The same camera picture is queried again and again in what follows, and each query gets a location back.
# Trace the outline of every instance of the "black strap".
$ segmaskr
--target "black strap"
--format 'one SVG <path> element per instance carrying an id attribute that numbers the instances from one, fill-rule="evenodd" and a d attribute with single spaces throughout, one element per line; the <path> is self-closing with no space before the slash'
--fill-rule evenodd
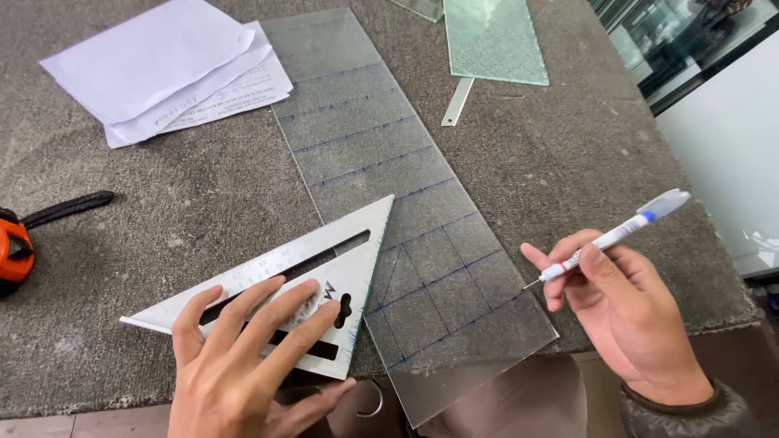
<path id="1" fill-rule="evenodd" d="M 112 199 L 114 199 L 113 192 L 101 190 L 100 192 L 80 196 L 74 200 L 65 201 L 49 208 L 44 208 L 41 211 L 28 214 L 27 216 L 22 217 L 21 222 L 26 229 L 31 230 L 38 225 L 47 224 L 51 221 L 70 216 L 71 214 L 100 207 L 101 205 L 110 203 Z"/>

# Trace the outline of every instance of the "left hand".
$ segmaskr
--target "left hand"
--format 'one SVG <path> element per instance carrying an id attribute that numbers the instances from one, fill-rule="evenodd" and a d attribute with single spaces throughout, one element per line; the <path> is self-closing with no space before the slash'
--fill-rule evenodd
<path id="1" fill-rule="evenodd" d="M 215 286 L 192 297 L 171 332 L 176 356 L 176 393 L 167 438 L 291 438 L 329 414 L 354 387 L 353 378 L 319 388 L 291 406 L 273 400 L 282 380 L 333 325 L 340 305 L 329 300 L 291 331 L 265 359 L 259 353 L 276 328 L 318 289 L 307 280 L 251 311 L 284 284 L 278 276 L 246 289 L 222 309 L 208 339 L 198 328 L 206 307 L 222 296 Z"/>

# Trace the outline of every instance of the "carpet-covered table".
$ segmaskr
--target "carpet-covered table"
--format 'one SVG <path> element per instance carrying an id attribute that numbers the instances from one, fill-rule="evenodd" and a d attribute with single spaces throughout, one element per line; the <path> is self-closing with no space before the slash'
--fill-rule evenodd
<path id="1" fill-rule="evenodd" d="M 458 81 L 442 23 L 385 0 L 214 3 L 241 22 L 351 6 L 530 279 L 520 243 L 550 249 L 580 228 L 611 228 L 689 183 L 587 2 L 528 2 L 552 85 L 477 80 L 454 128 L 439 126 Z M 320 225 L 269 108 L 110 150 L 37 64 L 157 3 L 10 0 L 0 14 L 0 205 L 26 214 L 118 193 L 31 232 L 33 274 L 0 302 L 0 418 L 169 401 L 170 338 L 118 318 Z M 757 318 L 699 202 L 629 244 L 655 262 L 691 334 Z M 570 311 L 550 317 L 561 336 L 538 354 L 592 348 Z M 352 373 L 382 370 L 363 330 Z"/>

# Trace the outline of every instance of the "hand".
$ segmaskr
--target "hand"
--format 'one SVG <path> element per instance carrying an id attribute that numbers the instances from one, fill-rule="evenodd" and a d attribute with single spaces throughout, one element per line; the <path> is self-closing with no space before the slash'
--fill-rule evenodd
<path id="1" fill-rule="evenodd" d="M 192 297 L 171 332 L 176 356 L 176 394 L 168 438 L 291 438 L 324 418 L 353 378 L 319 388 L 291 406 L 273 396 L 284 377 L 333 325 L 338 301 L 330 300 L 291 331 L 265 359 L 259 353 L 281 323 L 318 289 L 307 280 L 262 307 L 241 332 L 245 318 L 284 284 L 278 276 L 246 289 L 222 309 L 208 339 L 198 328 L 203 310 L 222 296 L 215 286 Z"/>
<path id="2" fill-rule="evenodd" d="M 671 406 L 708 400 L 714 389 L 695 359 L 673 295 L 646 257 L 622 245 L 603 253 L 589 243 L 602 234 L 579 231 L 549 256 L 522 244 L 539 270 L 581 248 L 580 270 L 544 284 L 547 307 L 556 312 L 567 298 L 604 362 L 637 393 Z"/>

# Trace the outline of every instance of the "clear glass panel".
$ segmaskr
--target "clear glass panel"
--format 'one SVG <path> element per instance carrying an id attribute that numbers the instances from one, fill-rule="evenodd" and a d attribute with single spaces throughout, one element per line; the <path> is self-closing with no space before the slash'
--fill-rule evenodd
<path id="1" fill-rule="evenodd" d="M 363 317 L 418 426 L 558 334 L 351 11 L 262 25 L 294 84 L 273 112 L 323 221 L 396 197 Z M 491 365 L 425 375 L 476 361 Z"/>
<path id="2" fill-rule="evenodd" d="M 444 0 L 454 76 L 549 85 L 524 0 Z"/>
<path id="3" fill-rule="evenodd" d="M 390 0 L 406 9 L 415 12 L 433 23 L 437 23 L 443 17 L 442 0 Z"/>

